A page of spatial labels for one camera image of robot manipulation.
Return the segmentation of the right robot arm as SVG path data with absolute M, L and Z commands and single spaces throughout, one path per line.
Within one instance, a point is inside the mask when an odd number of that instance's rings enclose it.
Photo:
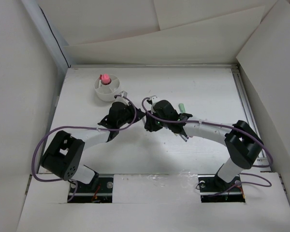
M 214 192 L 232 189 L 236 177 L 253 167 L 264 144 L 251 127 L 242 120 L 235 124 L 219 124 L 197 119 L 192 114 L 178 113 L 167 100 L 156 96 L 147 97 L 142 103 L 149 103 L 146 110 L 145 130 L 156 132 L 168 129 L 184 141 L 200 137 L 226 147 L 229 159 L 219 168 L 210 183 Z

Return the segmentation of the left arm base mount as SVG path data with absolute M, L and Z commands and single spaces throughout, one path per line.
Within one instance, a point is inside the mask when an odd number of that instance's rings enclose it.
M 70 183 L 67 203 L 112 203 L 113 201 L 113 175 L 100 175 L 94 189 L 84 183 Z

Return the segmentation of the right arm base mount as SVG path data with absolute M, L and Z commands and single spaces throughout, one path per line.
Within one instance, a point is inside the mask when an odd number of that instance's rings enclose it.
M 237 181 L 240 181 L 239 175 L 230 183 L 226 183 L 214 174 L 200 174 L 196 189 L 200 193 L 202 203 L 245 203 L 241 186 L 232 187 Z

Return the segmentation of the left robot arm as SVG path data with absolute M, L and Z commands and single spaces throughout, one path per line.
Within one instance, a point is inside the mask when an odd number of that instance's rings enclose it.
M 96 130 L 80 130 L 78 133 L 67 133 L 60 130 L 56 133 L 42 156 L 41 166 L 64 181 L 75 180 L 81 183 L 86 191 L 98 187 L 99 174 L 91 168 L 80 165 L 83 152 L 95 145 L 113 140 L 125 124 L 140 121 L 145 113 L 130 103 L 114 102 Z

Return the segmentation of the pink capped clear bottle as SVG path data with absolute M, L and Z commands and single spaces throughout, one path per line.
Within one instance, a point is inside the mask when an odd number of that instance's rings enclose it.
M 100 75 L 100 84 L 101 85 L 109 85 L 111 83 L 111 78 L 109 74 L 101 74 Z

